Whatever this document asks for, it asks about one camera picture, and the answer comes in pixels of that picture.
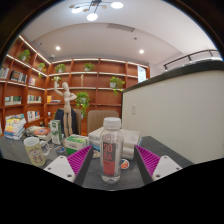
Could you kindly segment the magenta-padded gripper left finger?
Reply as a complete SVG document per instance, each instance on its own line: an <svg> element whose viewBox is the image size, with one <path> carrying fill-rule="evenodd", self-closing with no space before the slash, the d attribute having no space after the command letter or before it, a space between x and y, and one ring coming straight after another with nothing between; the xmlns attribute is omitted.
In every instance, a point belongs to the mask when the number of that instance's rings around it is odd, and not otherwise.
<svg viewBox="0 0 224 224"><path fill-rule="evenodd" d="M81 186L92 156L93 147L89 145L69 156L58 156L45 168L45 171Z"/></svg>

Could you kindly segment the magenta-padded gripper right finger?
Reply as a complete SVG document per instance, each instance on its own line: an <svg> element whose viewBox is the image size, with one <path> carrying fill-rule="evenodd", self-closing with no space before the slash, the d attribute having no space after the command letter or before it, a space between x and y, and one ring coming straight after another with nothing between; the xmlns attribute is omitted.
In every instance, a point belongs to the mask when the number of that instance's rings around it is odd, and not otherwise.
<svg viewBox="0 0 224 224"><path fill-rule="evenodd" d="M141 146L134 146L134 157L145 185L182 169L168 155L158 156Z"/></svg>

